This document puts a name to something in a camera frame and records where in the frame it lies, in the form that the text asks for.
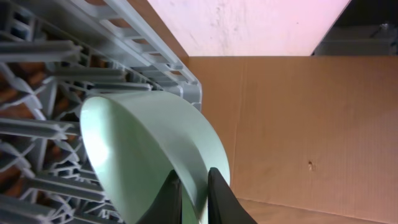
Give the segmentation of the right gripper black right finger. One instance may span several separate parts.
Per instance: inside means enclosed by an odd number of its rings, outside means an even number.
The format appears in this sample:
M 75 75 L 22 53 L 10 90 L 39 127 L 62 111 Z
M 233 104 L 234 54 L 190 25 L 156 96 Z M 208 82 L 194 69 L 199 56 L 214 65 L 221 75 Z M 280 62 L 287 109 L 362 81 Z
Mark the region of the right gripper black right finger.
M 220 171 L 212 167 L 208 173 L 208 223 L 257 224 L 241 206 Z

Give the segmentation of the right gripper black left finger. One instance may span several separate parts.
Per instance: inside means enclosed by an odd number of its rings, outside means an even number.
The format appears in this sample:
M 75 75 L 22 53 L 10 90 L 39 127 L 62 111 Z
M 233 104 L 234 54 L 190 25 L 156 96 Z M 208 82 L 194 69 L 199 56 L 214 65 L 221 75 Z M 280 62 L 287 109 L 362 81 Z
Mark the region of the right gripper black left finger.
M 171 170 L 152 205 L 137 224 L 182 224 L 182 183 Z

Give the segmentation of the mint green bowl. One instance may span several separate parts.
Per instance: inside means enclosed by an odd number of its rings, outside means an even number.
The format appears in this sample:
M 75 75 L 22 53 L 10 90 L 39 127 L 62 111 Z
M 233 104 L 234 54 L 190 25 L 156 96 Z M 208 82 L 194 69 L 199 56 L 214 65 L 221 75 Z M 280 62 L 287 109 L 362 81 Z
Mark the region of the mint green bowl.
M 166 91 L 134 91 L 87 98 L 80 129 L 90 164 L 115 209 L 136 223 L 169 172 L 182 182 L 182 221 L 206 223 L 208 172 L 230 179 L 225 149 L 193 105 Z

